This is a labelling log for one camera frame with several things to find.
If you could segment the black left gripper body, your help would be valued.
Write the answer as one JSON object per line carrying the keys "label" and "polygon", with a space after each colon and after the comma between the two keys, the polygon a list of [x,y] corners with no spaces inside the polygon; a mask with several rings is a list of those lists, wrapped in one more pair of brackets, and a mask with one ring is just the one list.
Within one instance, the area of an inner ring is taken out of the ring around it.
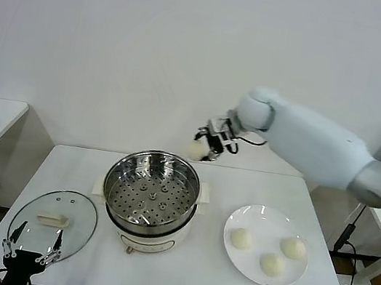
{"label": "black left gripper body", "polygon": [[36,261],[41,254],[24,250],[15,250],[15,257],[3,258],[6,274],[0,285],[32,285],[31,277],[44,272],[44,264]]}

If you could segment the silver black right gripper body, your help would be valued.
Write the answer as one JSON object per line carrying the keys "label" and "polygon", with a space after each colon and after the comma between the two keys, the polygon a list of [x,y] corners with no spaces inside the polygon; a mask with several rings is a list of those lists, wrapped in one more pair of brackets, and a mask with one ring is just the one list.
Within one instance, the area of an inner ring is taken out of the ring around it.
{"label": "silver black right gripper body", "polygon": [[231,117],[228,114],[212,117],[208,120],[208,144],[212,152],[238,153],[237,134],[234,132]]}

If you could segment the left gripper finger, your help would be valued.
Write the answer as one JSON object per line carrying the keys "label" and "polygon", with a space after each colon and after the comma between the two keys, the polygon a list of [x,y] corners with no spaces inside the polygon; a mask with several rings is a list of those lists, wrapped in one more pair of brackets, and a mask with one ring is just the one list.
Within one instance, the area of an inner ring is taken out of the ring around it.
{"label": "left gripper finger", "polygon": [[3,257],[10,258],[15,257],[15,249],[14,246],[17,243],[17,240],[20,238],[20,235],[24,231],[27,225],[27,221],[21,223],[21,225],[12,231],[8,238],[3,238],[2,247],[3,247]]}
{"label": "left gripper finger", "polygon": [[57,262],[61,258],[63,229],[57,230],[56,235],[57,235],[57,238],[55,239],[55,242],[53,243],[53,245],[47,248],[47,253],[36,258],[36,262],[39,263],[40,265],[50,266],[51,264],[53,264],[54,262]]}

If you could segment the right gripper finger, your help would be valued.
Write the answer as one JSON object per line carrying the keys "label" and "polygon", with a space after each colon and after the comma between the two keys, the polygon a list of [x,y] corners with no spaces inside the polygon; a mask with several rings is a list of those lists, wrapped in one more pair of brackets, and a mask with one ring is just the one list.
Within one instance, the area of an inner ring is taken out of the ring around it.
{"label": "right gripper finger", "polygon": [[204,126],[204,127],[198,128],[198,132],[195,134],[195,137],[193,139],[197,141],[199,140],[209,141],[210,136],[211,136],[211,133],[210,133],[209,127]]}
{"label": "right gripper finger", "polygon": [[216,161],[216,159],[222,154],[222,146],[218,145],[217,143],[214,142],[208,142],[208,147],[209,151],[208,153],[204,156],[203,160],[204,161]]}

